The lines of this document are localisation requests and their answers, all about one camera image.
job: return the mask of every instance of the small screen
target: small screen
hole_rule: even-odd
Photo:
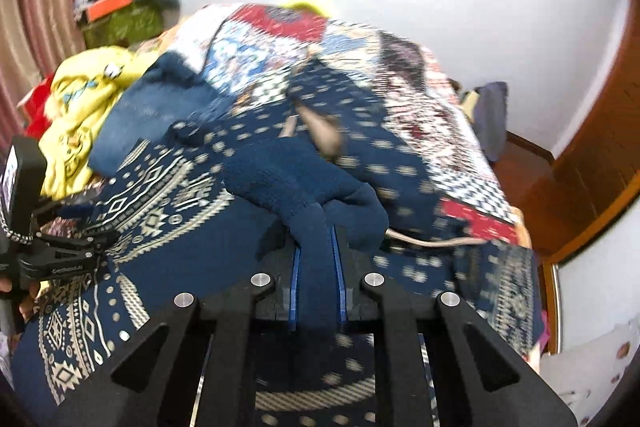
[[[6,167],[2,175],[2,206],[7,212],[11,211],[11,197],[14,191],[15,175],[18,172],[18,158],[15,156],[15,149],[11,147],[9,158],[6,160]]]

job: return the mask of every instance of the yellow cloth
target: yellow cloth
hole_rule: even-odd
[[[157,58],[158,53],[134,55],[110,46],[87,50],[60,64],[51,96],[61,116],[40,139],[47,159],[44,195],[59,200],[86,186],[93,174],[87,166],[89,153],[111,107]]]
[[[329,10],[322,8],[320,3],[314,0],[293,0],[282,5],[283,8],[291,8],[292,10],[307,11],[315,13],[325,19],[331,18]]]
[[[471,123],[474,123],[474,109],[476,108],[476,103],[478,103],[479,99],[480,95],[476,91],[469,91],[466,94],[465,100],[460,104],[462,111]]]

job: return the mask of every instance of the black gripper frame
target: black gripper frame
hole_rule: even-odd
[[[348,248],[343,231],[337,238],[348,318],[340,329],[374,334],[377,425],[433,427],[419,333],[442,427],[577,425],[560,398],[458,295],[430,298],[388,277],[366,279],[376,272],[370,256]],[[247,278],[202,301],[177,296],[66,397],[51,425],[186,427],[204,377],[196,427],[253,426],[258,337],[265,330],[295,334],[289,324],[294,250],[288,239],[264,257],[262,272],[270,277],[263,286]]]

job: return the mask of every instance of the metal screw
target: metal screw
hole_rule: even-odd
[[[444,292],[440,295],[440,300],[445,306],[454,307],[460,304],[460,296],[453,292]]]
[[[258,288],[262,288],[263,286],[267,286],[271,282],[271,277],[267,273],[257,273],[253,277],[251,277],[251,284],[254,286],[258,286]]]
[[[383,282],[385,282],[385,278],[379,273],[372,272],[367,273],[364,276],[364,282],[366,282],[369,286],[380,286]]]
[[[193,304],[195,297],[187,292],[178,293],[174,298],[174,304],[178,308],[188,308]]]

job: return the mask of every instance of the striped curtain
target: striped curtain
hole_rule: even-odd
[[[20,132],[16,104],[65,58],[84,50],[72,0],[0,0],[0,150]]]

